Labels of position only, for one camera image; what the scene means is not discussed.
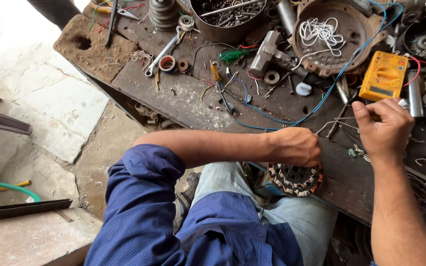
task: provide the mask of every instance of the man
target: man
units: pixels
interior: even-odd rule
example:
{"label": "man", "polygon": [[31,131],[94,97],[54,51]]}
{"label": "man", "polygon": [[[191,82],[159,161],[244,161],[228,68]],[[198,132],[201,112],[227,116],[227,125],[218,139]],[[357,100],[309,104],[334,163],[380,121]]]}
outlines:
{"label": "man", "polygon": [[[426,265],[426,227],[403,164],[414,119],[398,100],[353,103],[374,168],[374,260]],[[373,123],[370,112],[382,122]],[[144,135],[110,168],[105,221],[85,264],[322,265],[337,211],[311,197],[284,197],[261,208],[235,162],[309,167],[320,153],[318,137],[305,128]],[[175,182],[186,167],[204,164],[192,207],[174,236]]]}

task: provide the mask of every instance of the light blue jeans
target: light blue jeans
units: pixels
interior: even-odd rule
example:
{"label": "light blue jeans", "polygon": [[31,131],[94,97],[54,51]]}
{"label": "light blue jeans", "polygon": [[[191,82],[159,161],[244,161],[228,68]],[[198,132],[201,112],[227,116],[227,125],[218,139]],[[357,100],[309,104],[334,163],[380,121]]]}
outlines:
{"label": "light blue jeans", "polygon": [[192,206],[216,191],[232,191],[249,196],[263,224],[287,222],[302,251],[304,266],[323,265],[338,216],[336,209],[312,197],[284,197],[262,208],[247,185],[239,162],[206,165],[200,176]]}

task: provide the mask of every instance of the blue shirt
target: blue shirt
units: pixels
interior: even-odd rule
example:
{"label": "blue shirt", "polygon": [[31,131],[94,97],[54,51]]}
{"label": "blue shirt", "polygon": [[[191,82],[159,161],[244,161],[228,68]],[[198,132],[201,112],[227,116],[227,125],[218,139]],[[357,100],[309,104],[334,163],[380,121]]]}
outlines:
{"label": "blue shirt", "polygon": [[104,223],[85,265],[303,265],[290,226],[261,224],[239,193],[205,196],[174,236],[174,186],[184,172],[168,148],[127,150],[109,169]]}

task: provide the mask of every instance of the rolled-up sleeve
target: rolled-up sleeve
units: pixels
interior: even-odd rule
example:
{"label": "rolled-up sleeve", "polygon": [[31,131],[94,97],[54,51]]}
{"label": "rolled-up sleeve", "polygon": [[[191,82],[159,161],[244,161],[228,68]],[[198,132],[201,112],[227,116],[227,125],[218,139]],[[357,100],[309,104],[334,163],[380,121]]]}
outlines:
{"label": "rolled-up sleeve", "polygon": [[173,235],[174,186],[185,166],[171,150],[135,146],[109,169],[104,223],[85,265],[175,265],[185,260]]}

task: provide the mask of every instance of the man's right arm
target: man's right arm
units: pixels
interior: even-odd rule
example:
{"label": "man's right arm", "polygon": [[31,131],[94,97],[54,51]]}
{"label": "man's right arm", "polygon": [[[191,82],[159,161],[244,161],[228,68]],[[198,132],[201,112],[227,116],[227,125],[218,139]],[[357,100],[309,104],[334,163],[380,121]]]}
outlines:
{"label": "man's right arm", "polygon": [[[371,246],[379,266],[425,265],[426,226],[407,179],[403,154],[414,119],[399,99],[353,103],[361,140],[374,169]],[[370,112],[381,116],[373,123]]]}

